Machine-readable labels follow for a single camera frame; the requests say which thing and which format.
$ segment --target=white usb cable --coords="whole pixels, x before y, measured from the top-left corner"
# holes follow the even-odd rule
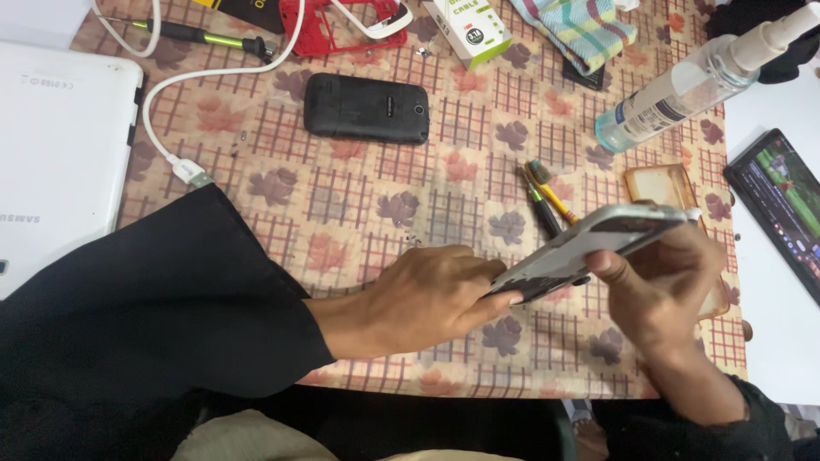
[[[159,0],[153,0],[153,31],[151,32],[151,40],[148,42],[148,46],[145,48],[144,51],[138,52],[134,50],[131,46],[125,43],[125,40],[108,24],[108,21],[100,17],[102,13],[99,11],[99,7],[97,6],[96,0],[92,0],[91,2],[91,9],[94,11],[94,14],[97,15],[97,18],[102,22],[102,25],[114,36],[117,42],[122,45],[123,48],[128,50],[131,54],[139,57],[147,57],[150,56],[151,53],[154,52],[154,49],[157,47],[157,42],[159,41],[159,30],[160,30],[160,22],[161,22],[161,14],[160,14],[160,4]],[[173,153],[168,152],[168,149],[162,145],[162,143],[157,138],[157,135],[154,133],[153,127],[151,126],[151,117],[150,117],[150,110],[151,102],[153,101],[154,97],[157,96],[157,93],[162,91],[165,87],[172,85],[174,83],[179,83],[182,80],[187,79],[195,79],[198,77],[208,77],[211,75],[231,75],[231,74],[258,74],[261,72],[272,71],[275,69],[279,64],[281,64],[287,56],[290,54],[291,50],[294,49],[294,45],[296,44],[296,40],[299,37],[299,32],[302,29],[302,19],[304,18],[304,11],[305,11],[305,0],[299,0],[299,14],[296,18],[296,27],[294,29],[294,36],[288,42],[288,46],[282,51],[278,58],[276,58],[272,63],[268,64],[267,66],[262,67],[238,67],[238,68],[231,68],[231,69],[211,69],[207,71],[195,71],[195,72],[188,72],[187,74],[177,75],[175,77],[171,77],[170,79],[166,79],[158,83],[154,86],[151,91],[145,96],[143,100],[143,124],[145,125],[145,130],[148,132],[148,138],[151,139],[154,147],[162,154],[163,157],[173,166],[172,170],[175,175],[177,175],[185,184],[193,184],[197,187],[202,187],[204,185],[210,184],[213,180],[207,175],[205,169],[201,166],[197,165],[195,162],[187,159],[187,158],[179,158]]]

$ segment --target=bottle label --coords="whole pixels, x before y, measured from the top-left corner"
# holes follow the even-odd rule
[[[641,142],[692,113],[677,96],[672,73],[666,72],[621,101],[615,107],[615,122],[629,139]]]

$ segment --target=tablet screen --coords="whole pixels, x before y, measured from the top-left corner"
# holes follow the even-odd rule
[[[779,131],[746,156],[734,176],[763,214],[760,225],[771,227],[769,236],[777,236],[775,245],[789,254],[793,268],[797,263],[804,283],[820,289],[820,185]]]

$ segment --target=green screwdriver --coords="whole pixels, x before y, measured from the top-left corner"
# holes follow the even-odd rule
[[[131,19],[123,19],[119,17],[100,16],[109,21],[127,22],[136,27],[147,29],[148,32],[153,32],[153,20],[134,21]],[[226,47],[236,48],[249,52],[254,56],[258,56],[266,64],[271,63],[271,57],[276,51],[276,46],[273,49],[265,45],[265,40],[262,37],[255,39],[235,39],[226,35],[212,34],[205,29],[199,27],[192,27],[185,24],[176,24],[175,22],[163,21],[160,33],[162,37],[169,39],[184,40],[186,42],[194,43],[214,43],[217,45],[224,45]]]

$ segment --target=hand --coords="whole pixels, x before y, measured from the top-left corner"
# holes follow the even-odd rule
[[[698,311],[726,254],[696,226],[682,225],[626,259],[598,251],[586,263],[609,285],[609,315],[651,360],[694,346]]]
[[[464,245],[415,248],[368,290],[305,304],[335,358],[416,352],[464,337],[520,303],[518,291],[480,299],[506,270],[503,262],[477,258]]]

